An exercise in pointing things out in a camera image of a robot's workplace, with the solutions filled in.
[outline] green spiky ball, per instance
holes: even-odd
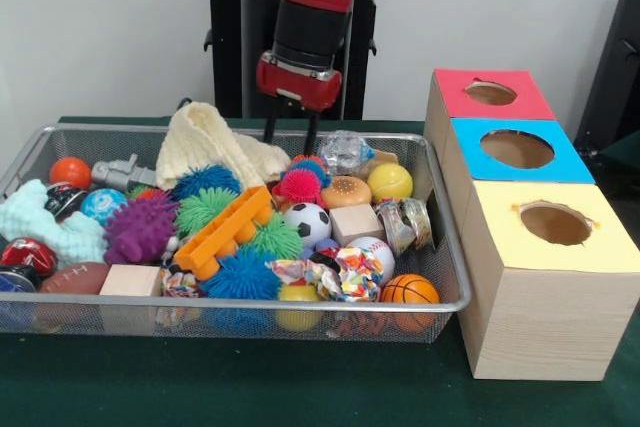
[[[264,227],[258,227],[255,237],[246,244],[260,254],[272,253],[276,259],[294,260],[302,253],[302,239],[298,230],[284,222],[280,212]]]
[[[150,188],[148,185],[144,185],[144,184],[136,184],[135,187],[132,187],[131,189],[129,189],[127,191],[127,193],[125,194],[125,196],[127,197],[127,199],[129,200],[135,200],[138,198],[138,196],[144,192],[145,190],[147,190],[148,188]]]
[[[198,195],[192,195],[180,201],[176,219],[180,237],[200,232],[236,197],[237,194],[235,192],[217,187],[207,190],[200,189]]]

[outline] white wall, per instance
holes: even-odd
[[[435,67],[529,69],[580,119],[616,0],[378,0],[367,118],[424,118]],[[208,0],[0,0],[0,170],[64,114],[166,115],[212,100]]]

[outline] orange ball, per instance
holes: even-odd
[[[63,157],[51,167],[49,182],[52,184],[69,182],[78,189],[89,190],[91,186],[91,169],[82,159]]]
[[[380,297],[382,302],[409,304],[439,304],[440,295],[429,280],[417,274],[404,274],[391,279]],[[433,325],[434,314],[417,312],[394,314],[396,326],[405,332],[418,334]]]

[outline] purple spiky ball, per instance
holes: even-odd
[[[105,262],[139,264],[160,259],[176,232],[174,221],[178,206],[167,196],[130,201],[105,227],[105,239],[109,243]]]

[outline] baseball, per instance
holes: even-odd
[[[368,250],[382,264],[384,273],[380,286],[384,286],[393,277],[393,271],[396,268],[396,259],[389,246],[380,239],[375,237],[359,237],[349,242],[347,247],[358,247],[359,249]]]

